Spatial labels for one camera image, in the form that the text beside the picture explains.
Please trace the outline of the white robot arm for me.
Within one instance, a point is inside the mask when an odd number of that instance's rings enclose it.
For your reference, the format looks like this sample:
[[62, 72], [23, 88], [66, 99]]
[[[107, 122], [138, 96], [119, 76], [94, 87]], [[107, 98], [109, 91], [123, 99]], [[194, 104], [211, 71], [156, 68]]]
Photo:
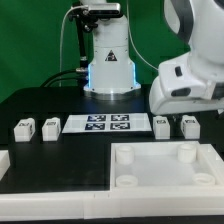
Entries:
[[[103, 100], [138, 90], [128, 52], [128, 21], [120, 5], [81, 0], [97, 18], [86, 94]], [[170, 29], [190, 51], [159, 65], [149, 105], [156, 115], [224, 109], [224, 0], [164, 0]]]

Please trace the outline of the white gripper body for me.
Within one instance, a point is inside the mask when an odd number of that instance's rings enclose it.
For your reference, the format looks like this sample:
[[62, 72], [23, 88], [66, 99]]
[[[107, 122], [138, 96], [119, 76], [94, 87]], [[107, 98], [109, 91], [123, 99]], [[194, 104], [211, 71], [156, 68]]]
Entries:
[[208, 65], [191, 67], [192, 54], [186, 53], [159, 65], [159, 75], [149, 94], [155, 115], [224, 109], [224, 71]]

